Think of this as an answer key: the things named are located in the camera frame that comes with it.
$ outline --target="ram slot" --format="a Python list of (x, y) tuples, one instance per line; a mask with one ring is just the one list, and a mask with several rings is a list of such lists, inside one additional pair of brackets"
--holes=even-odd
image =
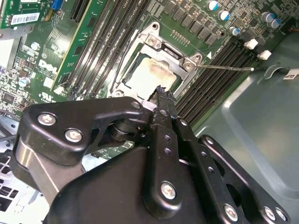
[[(120, 18), (120, 21), (130, 21), (129, 18), (132, 17), (132, 12), (135, 8), (135, 1), (131, 1), (131, 4), (128, 7), (128, 11), (125, 12), (125, 14), (123, 14), (123, 16)], [(112, 54), (111, 51), (113, 51), (113, 47), (115, 46), (116, 43), (120, 42), (121, 38), (122, 38), (122, 31), (125, 28), (125, 25), (127, 23), (119, 23), (119, 26), (117, 28), (114, 29), (114, 31), (117, 31), (117, 33), (113, 32), (110, 36), (110, 42), (108, 42), (105, 47), (104, 47), (104, 53), (102, 53), (100, 55), (100, 57), (97, 60), (96, 63), (96, 67), (93, 70), (92, 74), (89, 76), (86, 85), (85, 85), (85, 90), (90, 90), (90, 88), (92, 87), (94, 80), (96, 79), (101, 67), (104, 65), (104, 62), (106, 61), (107, 58), (109, 58), (109, 55)]]
[[(244, 67), (251, 65), (256, 56), (232, 39), (212, 61), (213, 65)], [(242, 72), (205, 69), (189, 91), (177, 103), (177, 110), (194, 125), (242, 75)]]
[(140, 17), (143, 15), (144, 11), (146, 10), (146, 6), (147, 6), (147, 0), (140, 0), (140, 9), (138, 12), (134, 13), (134, 16), (132, 18), (132, 20), (134, 20), (131, 24), (128, 23), (129, 28), (126, 29), (126, 33), (123, 35), (125, 38), (122, 40), (122, 42), (119, 42), (118, 46), (115, 48), (116, 50), (113, 52), (113, 55), (111, 57), (111, 59), (109, 60), (107, 66), (105, 67), (104, 71), (102, 72), (99, 80), (97, 81), (96, 85), (94, 87), (91, 88), (91, 90), (93, 90), (93, 93), (91, 95), (92, 98), (94, 98), (96, 96), (96, 94), (100, 91), (100, 89), (102, 88), (105, 80), (107, 79), (112, 67), (115, 65), (119, 54), (121, 53), (123, 46), (126, 45), (126, 43), (128, 43), (128, 41), (130, 40), (133, 32), (135, 31), (135, 26), (138, 23), (138, 21), (140, 20)]

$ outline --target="hole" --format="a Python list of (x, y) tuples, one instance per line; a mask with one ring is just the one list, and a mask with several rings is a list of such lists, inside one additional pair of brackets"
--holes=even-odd
[(8, 187), (5, 187), (3, 186), (1, 189), (0, 189), (0, 195), (4, 195), (4, 196), (8, 196), (9, 193), (11, 192), (11, 188), (8, 188)]
[(135, 102), (135, 101), (132, 102), (132, 106), (135, 107), (135, 108), (137, 108), (137, 109), (140, 108), (139, 103), (137, 103), (137, 102)]
[(164, 152), (165, 152), (166, 154), (168, 154), (168, 155), (170, 155), (170, 154), (171, 154), (171, 150), (170, 150), (170, 149), (168, 149), (168, 148), (165, 148), (165, 149), (164, 149)]
[(164, 116), (168, 116), (168, 112), (166, 110), (160, 110), (160, 113), (163, 114)]
[(0, 211), (6, 211), (12, 201), (6, 198), (0, 197)]
[(216, 160), (214, 160), (215, 164), (216, 164), (216, 167), (217, 169), (219, 170), (220, 172), (220, 175), (221, 176), (224, 176), (225, 175), (225, 170), (224, 168), (222, 167), (222, 165), (219, 164), (219, 162), (217, 162)]
[(227, 184), (226, 187), (228, 188), (228, 191), (229, 191), (230, 195), (232, 196), (234, 203), (236, 204), (238, 209), (244, 214), (244, 212), (243, 212), (244, 210), (242, 208), (241, 195), (239, 194), (239, 192), (233, 185)]
[(153, 24), (153, 29), (154, 30), (158, 29), (158, 25), (157, 24)]
[(170, 140), (171, 140), (171, 138), (170, 138), (168, 135), (165, 135), (164, 137), (165, 137), (165, 139), (166, 139), (167, 141), (170, 141)]
[(8, 174), (8, 172), (10, 172), (11, 169), (9, 167), (4, 167), (3, 170), (1, 171), (1, 173), (3, 174)]
[(9, 158), (7, 158), (7, 157), (0, 157), (0, 162), (1, 163), (5, 164), (8, 160), (9, 160)]
[(17, 190), (13, 190), (13, 192), (11, 192), (10, 196), (11, 198), (15, 198), (17, 196), (17, 194), (19, 193), (19, 191)]

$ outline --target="silver screw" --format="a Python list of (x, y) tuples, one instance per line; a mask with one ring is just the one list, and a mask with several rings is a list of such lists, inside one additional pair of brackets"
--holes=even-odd
[(150, 37), (148, 39), (148, 44), (152, 47), (154, 47), (157, 44), (157, 40), (154, 37)]
[(51, 114), (41, 114), (37, 118), (38, 122), (42, 125), (51, 126), (56, 123), (56, 118)]
[(75, 129), (67, 130), (64, 135), (71, 142), (79, 142), (82, 139), (81, 133)]
[(209, 137), (206, 137), (206, 141), (207, 141), (208, 143), (210, 143), (211, 145), (213, 144), (213, 140), (210, 139)]
[(115, 96), (116, 96), (116, 97), (123, 97), (123, 92), (120, 91), (120, 90), (117, 90), (117, 91), (115, 92)]
[(163, 114), (163, 115), (166, 116), (166, 117), (168, 116), (168, 113), (167, 113), (166, 110), (160, 110), (160, 113)]
[(232, 206), (230, 206), (229, 204), (225, 204), (224, 211), (230, 220), (234, 222), (238, 221), (238, 214)]
[(137, 103), (137, 102), (132, 102), (131, 103), (131, 105), (133, 106), (133, 107), (135, 107), (135, 108), (137, 108), (137, 109), (139, 109), (140, 108), (140, 105), (139, 105), (139, 103)]
[(269, 209), (268, 207), (264, 207), (264, 210), (265, 210), (267, 216), (268, 216), (271, 220), (275, 221), (276, 218), (275, 218), (275, 215), (274, 215), (273, 211), (272, 211), (271, 209)]
[(279, 208), (276, 208), (275, 211), (279, 215), (279, 217), (282, 218), (282, 220), (286, 221), (286, 217), (285, 217), (284, 213), (282, 212), (282, 210), (280, 210)]
[(182, 125), (185, 125), (185, 126), (187, 126), (188, 124), (187, 124), (187, 122), (186, 121), (184, 121), (184, 120), (182, 120), (181, 119), (181, 123), (182, 123)]
[(166, 197), (167, 199), (172, 200), (176, 197), (176, 191), (173, 185), (168, 182), (163, 182), (161, 184), (161, 191), (164, 197)]

